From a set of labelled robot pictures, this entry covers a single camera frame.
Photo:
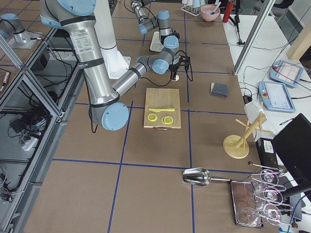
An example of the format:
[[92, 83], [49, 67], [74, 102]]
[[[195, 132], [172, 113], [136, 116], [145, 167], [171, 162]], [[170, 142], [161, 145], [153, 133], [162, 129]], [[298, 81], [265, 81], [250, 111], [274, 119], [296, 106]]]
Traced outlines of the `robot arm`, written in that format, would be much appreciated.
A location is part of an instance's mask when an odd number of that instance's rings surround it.
[[69, 33], [78, 57], [78, 66], [84, 71], [89, 97], [89, 117], [111, 131], [121, 129], [128, 120], [129, 111], [120, 97], [132, 88], [149, 70], [164, 74], [179, 62], [178, 38], [172, 34], [170, 14], [160, 11], [155, 19], [144, 15], [146, 0], [133, 0], [130, 5], [140, 19], [139, 30], [147, 33], [158, 28], [163, 40], [159, 54], [141, 56], [115, 82], [111, 82], [106, 65], [108, 54], [117, 45], [109, 3], [106, 0], [42, 0], [40, 17], [44, 25], [63, 29]]
[[153, 13], [149, 11], [153, 18], [149, 18], [145, 14], [144, 8], [151, 2], [153, 2], [153, 0], [132, 0], [130, 7], [138, 19], [138, 29], [141, 34], [147, 34], [151, 30], [158, 28], [158, 32], [154, 32], [153, 34], [150, 50], [160, 52], [164, 48], [164, 40], [166, 37], [174, 35], [179, 39], [180, 35], [171, 27], [169, 11], [159, 11], [157, 16], [154, 16]]

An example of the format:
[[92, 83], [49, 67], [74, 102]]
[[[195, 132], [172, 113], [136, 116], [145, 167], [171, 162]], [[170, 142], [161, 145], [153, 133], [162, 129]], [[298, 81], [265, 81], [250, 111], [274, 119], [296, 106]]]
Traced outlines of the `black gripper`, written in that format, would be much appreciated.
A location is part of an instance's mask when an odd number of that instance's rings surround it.
[[172, 73], [171, 74], [172, 80], [176, 80], [176, 73], [177, 73], [179, 67], [180, 67], [180, 62], [177, 62], [176, 64], [170, 64], [169, 65], [169, 70]]

